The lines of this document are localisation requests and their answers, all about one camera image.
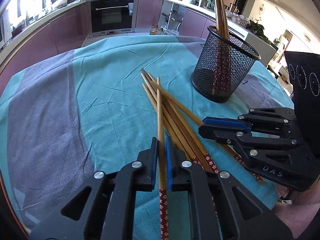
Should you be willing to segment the cooking oil bottle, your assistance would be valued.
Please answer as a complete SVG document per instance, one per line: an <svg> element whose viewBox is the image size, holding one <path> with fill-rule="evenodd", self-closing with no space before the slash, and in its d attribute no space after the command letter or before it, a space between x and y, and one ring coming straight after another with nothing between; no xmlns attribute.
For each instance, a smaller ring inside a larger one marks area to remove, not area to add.
<svg viewBox="0 0 320 240"><path fill-rule="evenodd" d="M158 25L153 25L150 30L150 35L164 35L164 30L162 27L159 27Z"/></svg>

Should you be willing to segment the black mesh utensil holder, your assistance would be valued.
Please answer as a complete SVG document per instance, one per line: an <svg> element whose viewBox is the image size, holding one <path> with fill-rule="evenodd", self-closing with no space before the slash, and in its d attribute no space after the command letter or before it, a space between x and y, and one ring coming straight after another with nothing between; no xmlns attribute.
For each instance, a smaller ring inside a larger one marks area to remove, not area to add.
<svg viewBox="0 0 320 240"><path fill-rule="evenodd" d="M191 83L208 100L223 103L228 101L261 56L250 44L234 34L225 39L212 25L208 31L191 75Z"/></svg>

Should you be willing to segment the teal and purple tablecloth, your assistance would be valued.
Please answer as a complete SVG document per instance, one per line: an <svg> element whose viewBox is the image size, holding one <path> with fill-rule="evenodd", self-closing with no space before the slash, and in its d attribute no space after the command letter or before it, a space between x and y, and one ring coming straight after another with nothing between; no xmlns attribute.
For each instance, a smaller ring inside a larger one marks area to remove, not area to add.
<svg viewBox="0 0 320 240"><path fill-rule="evenodd" d="M20 222L32 229L95 171L115 172L150 146L157 121L141 70L199 118L293 106L259 62L227 102L207 100L190 79L203 46L198 37L112 37L14 74L1 96L1 172Z"/></svg>

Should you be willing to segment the wooden chopstick pile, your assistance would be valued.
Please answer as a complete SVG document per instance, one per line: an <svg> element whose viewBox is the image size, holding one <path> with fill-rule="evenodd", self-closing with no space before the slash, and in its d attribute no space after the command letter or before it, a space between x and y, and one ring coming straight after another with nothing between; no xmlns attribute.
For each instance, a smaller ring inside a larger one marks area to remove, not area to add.
<svg viewBox="0 0 320 240"><path fill-rule="evenodd" d="M149 99L149 101L151 102L151 105L153 106L153 109L155 110L155 112L157 112L157 103L155 101L155 99L153 98L151 92L149 91L148 87L146 84L142 84L144 91L147 94L147 97ZM167 119L165 117L163 117L163 127L167 133L167 136L171 137L172 143L179 149L184 151L184 148L182 146L182 144L180 143L180 141L178 140L178 137L176 136L176 134L174 133L172 127L170 126L170 124L168 123Z"/></svg>

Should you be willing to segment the built-in black oven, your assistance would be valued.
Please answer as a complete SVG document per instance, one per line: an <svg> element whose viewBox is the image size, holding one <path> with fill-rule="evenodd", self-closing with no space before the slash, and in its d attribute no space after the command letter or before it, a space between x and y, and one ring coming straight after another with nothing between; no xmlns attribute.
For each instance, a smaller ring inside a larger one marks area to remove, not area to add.
<svg viewBox="0 0 320 240"><path fill-rule="evenodd" d="M91 36L135 31L138 0L90 0Z"/></svg>

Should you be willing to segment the white kitchen counter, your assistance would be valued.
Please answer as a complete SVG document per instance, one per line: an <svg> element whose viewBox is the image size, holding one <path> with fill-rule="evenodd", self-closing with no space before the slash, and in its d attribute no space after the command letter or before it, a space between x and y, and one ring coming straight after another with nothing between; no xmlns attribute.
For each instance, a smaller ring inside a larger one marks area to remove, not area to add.
<svg viewBox="0 0 320 240"><path fill-rule="evenodd" d="M65 7L62 7L56 11L53 11L45 15L40 20L36 21L24 31L18 34L15 38L9 40L8 43L1 50L1 70L10 63L15 55L39 32L45 29L47 26L52 26L55 21L65 16L67 12L73 8L77 8L81 5L85 5L88 10L91 2L94 0L83 0L73 2ZM175 8L178 5L184 7L183 19L178 28L178 32L182 36L194 36L206 38L208 36L207 27L210 24L216 24L215 12L207 8L199 7L190 3L185 3L178 0L138 0L138 4L143 3L146 6L147 1L156 1L157 7L163 6L164 3L171 3L171 7ZM229 33L234 34L248 44L250 44L261 56L260 62L267 66L276 53L276 50L249 30L228 20Z"/></svg>

